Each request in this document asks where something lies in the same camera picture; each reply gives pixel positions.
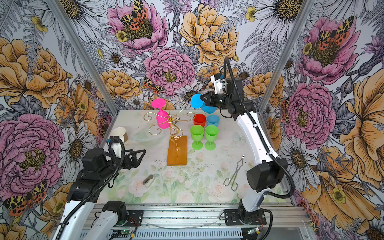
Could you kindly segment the metal tongs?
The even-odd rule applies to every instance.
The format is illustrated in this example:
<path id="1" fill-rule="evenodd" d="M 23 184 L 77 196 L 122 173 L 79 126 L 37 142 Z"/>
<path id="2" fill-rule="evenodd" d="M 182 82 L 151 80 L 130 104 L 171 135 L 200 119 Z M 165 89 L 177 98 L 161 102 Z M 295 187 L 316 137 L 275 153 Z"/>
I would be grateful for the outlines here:
<path id="1" fill-rule="evenodd" d="M 226 178 L 224 180 L 224 183 L 223 183 L 224 186 L 225 187 L 231 186 L 231 190 L 233 192 L 236 192 L 238 189 L 238 184 L 236 183 L 236 178 L 238 176 L 238 173 L 239 173 L 241 167 L 244 165 L 244 159 L 245 159 L 245 155 L 242 155 L 241 159 L 237 162 L 235 172 L 233 173 L 231 178 Z"/>

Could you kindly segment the red wine glass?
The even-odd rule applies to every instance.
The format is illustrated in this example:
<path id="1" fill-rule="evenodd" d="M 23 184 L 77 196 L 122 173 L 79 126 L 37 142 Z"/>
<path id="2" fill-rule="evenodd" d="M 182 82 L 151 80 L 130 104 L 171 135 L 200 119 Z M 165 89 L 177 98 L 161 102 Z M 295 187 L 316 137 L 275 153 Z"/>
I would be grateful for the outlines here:
<path id="1" fill-rule="evenodd" d="M 206 126 L 206 121 L 207 118 L 203 114 L 196 114 L 193 119 L 194 125 L 199 125 L 203 128 Z"/>

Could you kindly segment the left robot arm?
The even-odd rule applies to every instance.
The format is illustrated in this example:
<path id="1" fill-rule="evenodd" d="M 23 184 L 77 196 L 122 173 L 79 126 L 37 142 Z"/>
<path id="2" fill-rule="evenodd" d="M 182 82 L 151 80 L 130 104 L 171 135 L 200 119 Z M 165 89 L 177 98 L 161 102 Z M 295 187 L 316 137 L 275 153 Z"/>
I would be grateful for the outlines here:
<path id="1" fill-rule="evenodd" d="M 120 170 L 137 168 L 146 150 L 127 150 L 119 137 L 109 140 L 108 150 L 93 148 L 82 159 L 84 168 L 70 187 L 67 203 L 53 235 L 54 240 L 78 240 L 94 209 L 101 191 L 112 188 Z M 108 201 L 92 228 L 85 235 L 86 240 L 105 240 L 111 233 L 111 240 L 127 237 L 133 239 L 142 225 L 142 210 L 127 210 L 122 201 Z"/>

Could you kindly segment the floral table mat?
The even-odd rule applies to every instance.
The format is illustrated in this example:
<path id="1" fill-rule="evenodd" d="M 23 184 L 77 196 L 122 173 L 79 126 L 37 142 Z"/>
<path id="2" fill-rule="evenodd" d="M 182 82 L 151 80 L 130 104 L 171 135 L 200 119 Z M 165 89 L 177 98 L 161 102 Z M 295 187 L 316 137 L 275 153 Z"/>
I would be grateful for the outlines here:
<path id="1" fill-rule="evenodd" d="M 241 154 L 227 151 L 191 150 L 186 166 L 168 166 L 165 159 L 145 158 L 137 169 L 121 171 L 112 188 L 105 188 L 98 203 L 122 201 L 135 204 L 237 204 L 249 187 L 246 172 L 254 167 L 244 159 L 236 183 L 236 192 L 225 187 L 224 180 L 235 172 Z M 143 181 L 154 175 L 155 181 L 145 188 Z"/>

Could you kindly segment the small metal carabiner clip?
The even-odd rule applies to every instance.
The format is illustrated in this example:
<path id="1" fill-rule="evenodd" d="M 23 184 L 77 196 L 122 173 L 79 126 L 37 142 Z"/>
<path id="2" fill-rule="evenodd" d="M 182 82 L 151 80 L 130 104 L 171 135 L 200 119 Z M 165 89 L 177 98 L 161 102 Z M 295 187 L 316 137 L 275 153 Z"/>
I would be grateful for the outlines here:
<path id="1" fill-rule="evenodd" d="M 154 175 L 149 175 L 149 176 L 143 181 L 143 185 L 144 185 L 145 188 L 150 188 L 154 181 L 155 181 L 155 176 L 154 176 Z"/>

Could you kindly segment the pink wine glass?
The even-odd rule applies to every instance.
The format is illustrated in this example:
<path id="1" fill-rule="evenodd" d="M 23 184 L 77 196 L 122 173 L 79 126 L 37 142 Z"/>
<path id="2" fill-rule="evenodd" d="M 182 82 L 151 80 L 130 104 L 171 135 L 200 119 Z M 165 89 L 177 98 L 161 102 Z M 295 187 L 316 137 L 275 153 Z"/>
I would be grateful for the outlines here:
<path id="1" fill-rule="evenodd" d="M 156 113 L 157 124 L 160 129 L 168 129 L 171 126 L 171 122 L 169 120 L 169 114 L 163 109 L 167 104 L 164 99 L 156 99 L 152 101 L 152 107 L 154 109 L 159 110 Z"/>

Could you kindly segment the blue wine glass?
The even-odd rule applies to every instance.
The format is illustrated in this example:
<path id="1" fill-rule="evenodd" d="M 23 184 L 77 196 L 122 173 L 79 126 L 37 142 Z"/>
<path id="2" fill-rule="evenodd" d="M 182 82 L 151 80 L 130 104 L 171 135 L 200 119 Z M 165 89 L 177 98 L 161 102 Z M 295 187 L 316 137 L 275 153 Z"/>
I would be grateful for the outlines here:
<path id="1" fill-rule="evenodd" d="M 213 114 L 216 111 L 216 107 L 208 107 L 206 104 L 201 100 L 201 94 L 195 94 L 191 98 L 191 106 L 194 109 L 201 109 L 203 112 L 207 114 Z"/>
<path id="2" fill-rule="evenodd" d="M 216 126 L 219 127 L 220 117 L 217 115 L 209 115 L 207 116 L 207 126 Z"/>

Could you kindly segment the brown paper cup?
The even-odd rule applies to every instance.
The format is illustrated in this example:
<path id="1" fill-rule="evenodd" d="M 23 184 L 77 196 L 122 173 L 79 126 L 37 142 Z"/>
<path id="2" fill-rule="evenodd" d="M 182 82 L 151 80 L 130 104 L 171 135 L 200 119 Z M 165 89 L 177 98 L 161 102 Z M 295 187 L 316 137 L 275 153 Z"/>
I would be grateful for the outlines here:
<path id="1" fill-rule="evenodd" d="M 114 130 L 112 130 L 111 136 L 119 137 L 124 143 L 127 142 L 129 139 L 128 135 L 127 135 L 126 128 L 124 128 L 124 127 L 118 127 L 118 128 L 115 128 Z"/>

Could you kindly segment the green wine glass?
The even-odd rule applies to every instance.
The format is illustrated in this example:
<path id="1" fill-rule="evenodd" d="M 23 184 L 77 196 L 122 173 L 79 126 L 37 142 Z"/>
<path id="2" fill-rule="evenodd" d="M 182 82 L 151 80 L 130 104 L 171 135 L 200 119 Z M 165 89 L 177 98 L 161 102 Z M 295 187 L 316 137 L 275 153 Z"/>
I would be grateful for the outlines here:
<path id="1" fill-rule="evenodd" d="M 192 148 L 194 150 L 201 150 L 203 148 L 202 140 L 204 138 L 204 128 L 200 125 L 194 125 L 190 129 L 191 138 L 193 139 Z"/>
<path id="2" fill-rule="evenodd" d="M 218 127 L 214 125 L 210 125 L 205 128 L 205 137 L 207 140 L 207 142 L 205 143 L 205 148 L 208 151 L 213 151 L 216 148 L 215 141 L 218 138 L 218 135 L 219 135 Z"/>

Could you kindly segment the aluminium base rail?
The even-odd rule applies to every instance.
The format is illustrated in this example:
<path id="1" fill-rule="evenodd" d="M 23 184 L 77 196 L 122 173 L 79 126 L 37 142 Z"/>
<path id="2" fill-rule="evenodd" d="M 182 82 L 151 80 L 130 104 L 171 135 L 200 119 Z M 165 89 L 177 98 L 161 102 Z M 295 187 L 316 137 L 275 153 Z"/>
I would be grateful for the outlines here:
<path id="1" fill-rule="evenodd" d="M 313 240 L 304 208 L 266 203 L 242 213 L 236 204 L 106 205 L 88 203 L 56 240 Z"/>

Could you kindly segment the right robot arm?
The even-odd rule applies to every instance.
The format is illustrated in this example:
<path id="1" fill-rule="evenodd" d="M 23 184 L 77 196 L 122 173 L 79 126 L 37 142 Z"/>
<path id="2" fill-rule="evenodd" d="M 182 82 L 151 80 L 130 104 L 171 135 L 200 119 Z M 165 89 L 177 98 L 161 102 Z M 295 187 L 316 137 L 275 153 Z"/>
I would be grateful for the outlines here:
<path id="1" fill-rule="evenodd" d="M 211 77 L 215 90 L 200 98 L 208 107 L 227 110 L 239 125 L 252 149 L 255 166 L 247 171 L 250 189 L 240 200 L 237 213 L 229 217 L 244 225 L 260 219 L 265 210 L 261 208 L 266 196 L 289 199 L 295 192 L 295 181 L 288 171 L 288 161 L 279 157 L 267 134 L 263 131 L 259 114 L 252 101 L 245 98 L 241 89 L 243 82 L 236 80 L 229 58 L 224 60 L 222 74 Z"/>

